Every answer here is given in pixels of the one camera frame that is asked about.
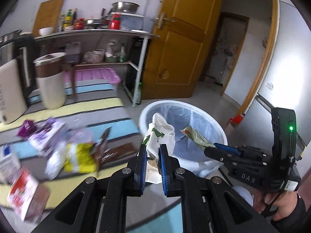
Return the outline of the person's right hand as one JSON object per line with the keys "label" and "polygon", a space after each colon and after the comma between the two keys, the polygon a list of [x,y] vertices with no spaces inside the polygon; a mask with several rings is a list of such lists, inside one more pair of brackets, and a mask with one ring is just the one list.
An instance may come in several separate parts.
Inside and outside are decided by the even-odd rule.
{"label": "person's right hand", "polygon": [[[252,191],[254,195],[253,208],[255,211],[262,213],[266,208],[266,204],[270,204],[278,196],[278,193],[265,194],[257,189]],[[274,205],[278,208],[277,212],[273,216],[274,221],[279,221],[288,217],[295,209],[297,205],[297,192],[285,191],[274,202]]]}

